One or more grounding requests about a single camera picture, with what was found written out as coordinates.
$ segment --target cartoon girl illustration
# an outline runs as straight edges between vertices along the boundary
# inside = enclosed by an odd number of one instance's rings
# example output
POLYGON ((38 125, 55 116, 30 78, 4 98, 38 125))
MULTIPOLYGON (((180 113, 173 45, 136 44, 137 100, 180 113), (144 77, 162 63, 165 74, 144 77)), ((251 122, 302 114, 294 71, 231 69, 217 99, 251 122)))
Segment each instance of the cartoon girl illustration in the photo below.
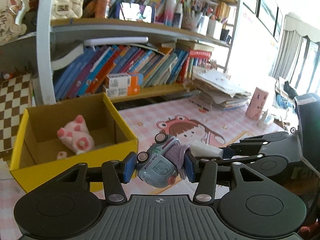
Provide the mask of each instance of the cartoon girl illustration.
POLYGON ((189 120, 183 115, 176 115, 175 119, 158 122, 157 127, 161 129, 160 132, 176 136, 182 144, 201 140, 215 147, 223 147, 226 143, 222 135, 212 131, 199 121, 189 120))

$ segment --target purple book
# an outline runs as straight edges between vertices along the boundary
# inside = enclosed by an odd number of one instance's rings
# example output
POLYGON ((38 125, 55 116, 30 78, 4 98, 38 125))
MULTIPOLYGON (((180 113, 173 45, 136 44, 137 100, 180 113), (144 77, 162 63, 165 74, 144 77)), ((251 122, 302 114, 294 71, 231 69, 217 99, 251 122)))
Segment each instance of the purple book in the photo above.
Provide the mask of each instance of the purple book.
POLYGON ((68 92, 68 98, 74 98, 76 97, 79 89, 82 86, 82 83, 86 80, 88 77, 90 70, 92 69, 93 65, 96 63, 97 60, 102 56, 102 54, 108 49, 109 47, 107 45, 104 45, 99 49, 96 54, 94 54, 92 60, 89 62, 89 64, 83 69, 83 71, 79 74, 76 81, 73 83, 71 89, 68 92))

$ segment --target open box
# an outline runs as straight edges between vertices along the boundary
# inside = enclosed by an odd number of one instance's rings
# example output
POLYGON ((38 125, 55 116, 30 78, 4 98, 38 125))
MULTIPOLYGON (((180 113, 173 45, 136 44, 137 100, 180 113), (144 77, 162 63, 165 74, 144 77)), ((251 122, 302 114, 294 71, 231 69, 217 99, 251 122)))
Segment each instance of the open box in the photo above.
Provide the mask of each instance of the open box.
MULTIPOLYGON (((77 163, 98 167, 109 160, 123 160, 129 152, 137 150, 137 137, 106 94, 100 93, 27 108, 12 152, 10 172, 29 192, 77 163), (78 114, 84 117, 97 149, 75 155, 58 139, 57 130, 78 114), (57 160, 60 151, 67 152, 68 158, 57 160)), ((91 183, 91 191, 100 189, 102 183, 91 183)))

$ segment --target toy wheel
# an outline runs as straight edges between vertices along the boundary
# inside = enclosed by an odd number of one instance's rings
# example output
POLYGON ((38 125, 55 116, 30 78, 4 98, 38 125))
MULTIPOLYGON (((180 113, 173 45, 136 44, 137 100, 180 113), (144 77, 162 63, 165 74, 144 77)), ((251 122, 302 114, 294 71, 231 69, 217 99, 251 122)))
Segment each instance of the toy wheel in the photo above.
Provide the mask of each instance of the toy wheel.
POLYGON ((148 152, 139 152, 138 155, 137 155, 138 163, 144 163, 148 159, 149 159, 149 153, 148 152))
POLYGON ((296 131, 297 131, 297 129, 295 127, 291 127, 290 133, 294 134, 296 131))
POLYGON ((158 133, 155 136, 155 142, 158 144, 164 143, 168 139, 167 135, 164 133, 158 133))

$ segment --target gray ribbed plate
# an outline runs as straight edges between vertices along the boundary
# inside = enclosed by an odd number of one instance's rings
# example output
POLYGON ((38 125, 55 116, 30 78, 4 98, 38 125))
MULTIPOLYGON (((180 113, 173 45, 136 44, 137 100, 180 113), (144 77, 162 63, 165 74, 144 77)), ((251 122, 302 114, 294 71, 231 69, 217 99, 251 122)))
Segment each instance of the gray ribbed plate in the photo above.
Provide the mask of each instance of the gray ribbed plate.
MULTIPOLYGON (((227 228, 211 207, 186 195, 133 195, 121 206, 107 208, 90 230, 70 240, 249 240, 227 228)), ((301 239, 293 234, 284 240, 301 239)))

